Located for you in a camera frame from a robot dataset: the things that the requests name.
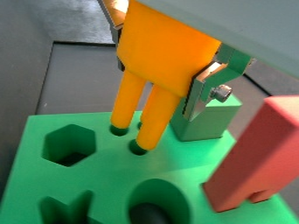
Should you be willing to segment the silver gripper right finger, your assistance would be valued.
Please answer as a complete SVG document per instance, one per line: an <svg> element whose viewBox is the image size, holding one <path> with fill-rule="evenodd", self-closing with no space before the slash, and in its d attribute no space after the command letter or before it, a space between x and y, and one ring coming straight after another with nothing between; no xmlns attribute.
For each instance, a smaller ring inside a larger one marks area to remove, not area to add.
<svg viewBox="0 0 299 224"><path fill-rule="evenodd" d="M226 85L246 71L251 57L222 44L211 63L192 76L190 91L182 110L183 117L192 121L206 109L207 104L216 100L224 102L232 93Z"/></svg>

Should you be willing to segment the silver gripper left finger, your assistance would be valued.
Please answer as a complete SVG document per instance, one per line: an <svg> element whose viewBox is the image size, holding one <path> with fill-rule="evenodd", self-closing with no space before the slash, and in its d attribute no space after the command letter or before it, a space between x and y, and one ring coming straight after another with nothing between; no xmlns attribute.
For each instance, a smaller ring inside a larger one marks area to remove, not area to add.
<svg viewBox="0 0 299 224"><path fill-rule="evenodd" d="M98 3L110 24L112 40L118 44L127 16L128 0L98 0Z"/></svg>

